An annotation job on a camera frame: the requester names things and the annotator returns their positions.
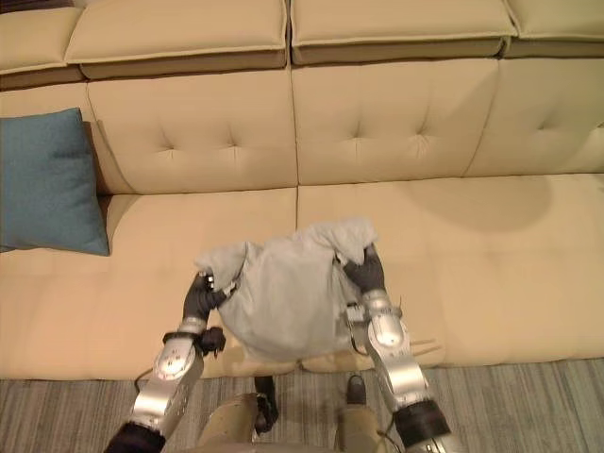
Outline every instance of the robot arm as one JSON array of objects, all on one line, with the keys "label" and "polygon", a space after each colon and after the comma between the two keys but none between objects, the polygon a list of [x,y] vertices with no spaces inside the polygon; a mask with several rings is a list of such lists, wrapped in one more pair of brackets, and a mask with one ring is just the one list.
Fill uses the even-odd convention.
[{"label": "robot arm", "polygon": [[178,330],[164,335],[164,347],[155,360],[153,374],[106,453],[159,453],[163,449],[203,372],[203,356],[225,347],[220,328],[206,330],[210,311],[227,299],[225,293],[212,290],[212,276],[195,276]]},{"label": "robot arm", "polygon": [[386,406],[409,453],[461,453],[457,439],[434,401],[428,383],[411,354],[410,337],[401,310],[392,306],[384,273],[373,246],[362,265],[349,262],[344,272],[361,290],[359,305],[348,309],[348,320],[376,366]]}]

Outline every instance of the floor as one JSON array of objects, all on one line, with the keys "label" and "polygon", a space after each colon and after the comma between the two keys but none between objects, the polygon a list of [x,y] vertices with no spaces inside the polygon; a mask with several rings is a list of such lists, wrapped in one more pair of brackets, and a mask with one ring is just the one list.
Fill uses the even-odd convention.
[{"label": "floor", "polygon": [[[370,406],[390,418],[375,374]],[[428,381],[468,452],[604,452],[604,359],[428,369]],[[281,416],[263,441],[332,446],[347,374],[277,377]],[[213,409],[251,391],[251,378],[201,380],[165,452],[192,447]],[[134,401],[127,381],[0,381],[0,452],[98,452]]]}]

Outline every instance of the seam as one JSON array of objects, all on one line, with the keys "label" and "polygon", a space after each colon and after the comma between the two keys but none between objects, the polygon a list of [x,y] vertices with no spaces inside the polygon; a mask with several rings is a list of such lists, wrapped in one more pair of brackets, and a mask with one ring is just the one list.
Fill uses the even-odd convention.
[{"label": "seam", "polygon": [[86,100],[88,101],[88,105],[91,108],[92,118],[94,119],[94,122],[98,129],[98,133],[101,136],[101,139],[103,140],[103,143],[105,144],[107,150],[109,151],[109,156],[110,156],[111,160],[113,161],[113,164],[115,165],[115,170],[119,174],[120,178],[124,181],[126,186],[130,189],[130,193],[136,193],[136,191],[134,190],[134,187],[132,187],[132,185],[128,182],[128,180],[124,176],[124,173],[122,173],[122,169],[120,168],[120,165],[118,164],[117,159],[115,158],[115,154],[113,153],[113,150],[109,146],[109,141],[107,140],[107,137],[105,136],[105,132],[104,132],[103,128],[99,125],[99,121],[96,116],[96,110],[94,109],[94,105],[92,104],[92,101],[91,101],[89,85],[90,85],[90,82],[86,82],[86,90],[85,90],[86,91]]},{"label": "seam", "polygon": [[298,157],[299,152],[299,143],[298,143],[298,128],[297,122],[295,119],[295,100],[294,100],[294,70],[292,68],[292,62],[288,59],[287,66],[285,70],[288,72],[288,76],[290,78],[290,95],[291,103],[292,103],[292,120],[294,123],[294,156],[295,156],[295,229],[298,229],[298,208],[299,208],[299,196],[300,196],[300,161]]},{"label": "seam", "polygon": [[501,60],[494,59],[494,62],[497,65],[497,74],[495,76],[495,88],[493,89],[493,96],[491,97],[491,102],[489,103],[489,109],[487,110],[487,114],[484,115],[484,123],[482,124],[482,130],[480,131],[480,137],[478,137],[478,141],[476,143],[476,149],[474,150],[474,154],[472,155],[472,158],[468,162],[467,167],[465,167],[465,170],[463,170],[463,173],[461,173],[461,177],[465,177],[467,175],[468,170],[470,170],[470,167],[474,163],[474,159],[476,158],[476,155],[478,154],[478,150],[482,146],[482,140],[484,139],[484,132],[486,131],[487,125],[489,124],[489,122],[491,120],[491,113],[493,112],[495,98],[497,97],[498,92],[499,92],[499,82],[501,81]]}]

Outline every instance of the sofa backrest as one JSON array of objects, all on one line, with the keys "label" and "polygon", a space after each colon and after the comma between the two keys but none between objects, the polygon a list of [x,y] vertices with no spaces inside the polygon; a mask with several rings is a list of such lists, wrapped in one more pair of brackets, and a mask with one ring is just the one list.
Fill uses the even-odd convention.
[{"label": "sofa backrest", "polygon": [[293,69],[300,183],[604,172],[603,59]]},{"label": "sofa backrest", "polygon": [[[98,190],[107,194],[604,172],[604,59],[493,58],[532,48],[554,25],[556,36],[570,36],[577,52],[592,55],[592,44],[604,45],[604,35],[593,33],[604,9],[581,0],[589,7],[572,17],[571,31],[564,34],[560,21],[535,31],[528,1],[462,0],[453,14],[447,2],[427,10],[416,0],[381,0],[380,8],[294,0],[299,64],[292,68],[283,67],[281,0],[252,9],[243,0],[96,2],[79,21],[78,10],[58,16],[57,45],[47,56],[0,58],[2,80],[36,82],[34,66],[83,76],[81,66],[91,81],[2,92],[0,114],[80,106],[97,154]],[[161,28],[171,14],[180,26]],[[340,23],[340,15],[367,20]],[[582,38],[583,29],[591,31]],[[481,58],[406,60],[468,55]],[[381,61],[394,57],[405,60]],[[107,77],[117,79],[100,80]]]},{"label": "sofa backrest", "polygon": [[244,191],[297,183],[285,69],[91,82],[88,94],[104,145],[129,193]]}]

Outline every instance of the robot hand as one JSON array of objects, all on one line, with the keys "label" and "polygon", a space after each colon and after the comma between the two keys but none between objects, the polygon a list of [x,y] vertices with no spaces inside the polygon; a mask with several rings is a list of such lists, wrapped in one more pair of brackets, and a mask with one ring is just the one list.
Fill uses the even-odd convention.
[{"label": "robot hand", "polygon": [[349,320],[363,325],[362,340],[376,366],[382,394],[406,451],[461,453],[411,354],[409,334],[400,322],[402,313],[392,307],[386,294],[378,252],[370,245],[364,255],[363,264],[349,261],[344,266],[348,278],[361,291],[361,305],[349,312]]},{"label": "robot hand", "polygon": [[373,245],[364,250],[365,259],[361,265],[349,261],[344,266],[344,273],[361,290],[361,294],[373,290],[386,291],[384,283],[384,268],[381,265],[378,252]]}]

